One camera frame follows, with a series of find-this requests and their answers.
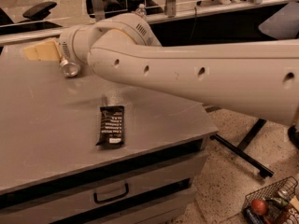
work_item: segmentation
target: drawer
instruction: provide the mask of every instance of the drawer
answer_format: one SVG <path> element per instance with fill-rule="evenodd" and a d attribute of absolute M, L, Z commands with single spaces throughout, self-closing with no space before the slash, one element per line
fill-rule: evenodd
<path fill-rule="evenodd" d="M 184 214 L 186 207 L 192 203 L 196 189 L 190 187 L 161 199 L 133 207 L 109 217 L 100 218 L 86 224 L 158 224 Z"/>
<path fill-rule="evenodd" d="M 201 151 L 127 174 L 113 176 L 105 180 L 106 183 L 109 183 L 107 185 L 103 185 L 102 181 L 95 183 L 95 186 L 98 187 L 96 189 L 85 190 L 52 202 L 0 216 L 0 223 L 43 224 L 72 217 L 183 179 L 192 178 L 200 174 L 206 158 L 206 152 Z"/>

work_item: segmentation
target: table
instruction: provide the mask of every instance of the table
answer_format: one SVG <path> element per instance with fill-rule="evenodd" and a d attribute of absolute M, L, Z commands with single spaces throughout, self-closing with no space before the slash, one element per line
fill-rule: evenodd
<path fill-rule="evenodd" d="M 0 57 L 0 223 L 159 223 L 183 213 L 217 132 L 201 104 L 88 67 L 65 78 L 55 62 L 24 59 L 29 45 Z M 125 109 L 118 149 L 95 145 L 107 105 Z"/>

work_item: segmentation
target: speckled floor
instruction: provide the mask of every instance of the speckled floor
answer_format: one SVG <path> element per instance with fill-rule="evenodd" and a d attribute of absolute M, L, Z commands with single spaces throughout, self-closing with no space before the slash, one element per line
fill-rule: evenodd
<path fill-rule="evenodd" d="M 15 21 L 21 21 L 21 13 L 31 5 L 46 0 L 0 0 L 0 6 Z M 91 21 L 86 15 L 84 0 L 53 0 L 58 2 L 51 19 L 62 25 Z M 193 3 L 182 2 L 181 10 Z M 209 113 L 219 128 L 219 135 L 237 145 L 257 120 L 253 117 L 220 109 Z M 240 214 L 245 195 L 288 176 L 299 180 L 299 150 L 289 141 L 288 127 L 266 122 L 253 139 L 246 152 L 274 171 L 271 178 L 260 178 L 257 169 L 238 158 L 215 140 L 208 140 L 209 158 L 203 172 L 194 179 L 197 194 L 183 216 L 168 224 L 242 224 Z"/>

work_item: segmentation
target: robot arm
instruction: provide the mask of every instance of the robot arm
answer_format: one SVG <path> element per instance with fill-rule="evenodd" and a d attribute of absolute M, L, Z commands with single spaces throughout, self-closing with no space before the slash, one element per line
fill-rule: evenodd
<path fill-rule="evenodd" d="M 135 14 L 61 35 L 64 56 L 104 79 L 291 126 L 299 105 L 297 40 L 164 48 Z"/>

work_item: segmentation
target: drawer handle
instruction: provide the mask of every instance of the drawer handle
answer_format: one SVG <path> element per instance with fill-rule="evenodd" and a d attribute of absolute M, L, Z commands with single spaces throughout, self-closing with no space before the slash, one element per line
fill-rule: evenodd
<path fill-rule="evenodd" d="M 115 200 L 118 200 L 119 198 L 123 198 L 125 197 L 126 195 L 128 195 L 129 193 L 129 185 L 127 183 L 124 184 L 125 186 L 125 192 L 119 196 L 116 196 L 116 197 L 113 197 L 113 198 L 108 198 L 108 199 L 105 199 L 103 201 L 98 201 L 97 200 L 97 194 L 94 193 L 93 194 L 93 199 L 94 199 L 94 202 L 97 203 L 97 204 L 103 204 L 103 203 L 108 203 L 108 202 L 112 202 L 112 201 L 115 201 Z"/>

